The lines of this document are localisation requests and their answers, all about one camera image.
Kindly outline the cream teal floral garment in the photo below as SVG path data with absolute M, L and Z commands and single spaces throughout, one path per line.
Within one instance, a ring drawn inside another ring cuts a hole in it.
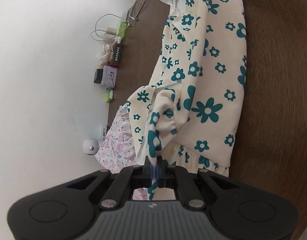
M 246 83 L 242 0 L 160 0 L 170 7 L 149 83 L 127 100 L 136 163 L 228 176 Z

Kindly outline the pink floral garment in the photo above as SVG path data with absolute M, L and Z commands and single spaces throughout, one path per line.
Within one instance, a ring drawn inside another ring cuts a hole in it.
M 97 161 L 105 169 L 113 174 L 119 173 L 123 168 L 133 165 L 144 164 L 136 157 L 135 145 L 140 145 L 141 140 L 134 142 L 131 121 L 147 116 L 147 112 L 130 115 L 127 105 L 120 106 L 109 128 L 105 140 L 95 155 Z

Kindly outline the green white small box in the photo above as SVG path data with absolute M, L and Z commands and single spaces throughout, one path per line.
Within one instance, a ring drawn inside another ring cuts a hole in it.
M 110 103 L 113 100 L 113 90 L 108 89 L 105 94 L 105 102 Z

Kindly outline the small black box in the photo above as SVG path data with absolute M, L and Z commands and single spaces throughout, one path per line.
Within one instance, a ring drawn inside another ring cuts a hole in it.
M 100 84 L 102 82 L 103 69 L 97 68 L 94 74 L 94 83 Z

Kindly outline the crumpled white tissue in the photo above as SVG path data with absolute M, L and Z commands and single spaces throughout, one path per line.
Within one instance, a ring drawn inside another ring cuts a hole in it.
M 100 53 L 97 55 L 98 64 L 106 65 L 113 58 L 113 47 L 109 44 L 103 44 Z

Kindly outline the black red box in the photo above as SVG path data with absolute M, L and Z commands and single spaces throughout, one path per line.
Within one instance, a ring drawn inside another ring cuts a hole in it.
M 113 50 L 113 56 L 112 56 L 112 60 L 111 60 L 111 66 L 116 67 L 120 64 L 120 59 L 121 59 L 121 55 L 122 55 L 122 49 L 123 49 L 123 45 L 122 44 L 117 44 L 114 47 Z

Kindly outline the left white charger adapter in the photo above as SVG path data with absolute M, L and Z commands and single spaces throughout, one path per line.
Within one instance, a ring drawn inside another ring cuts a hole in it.
M 106 35 L 117 36 L 118 35 L 118 29 L 108 27 L 107 30 L 106 30 Z

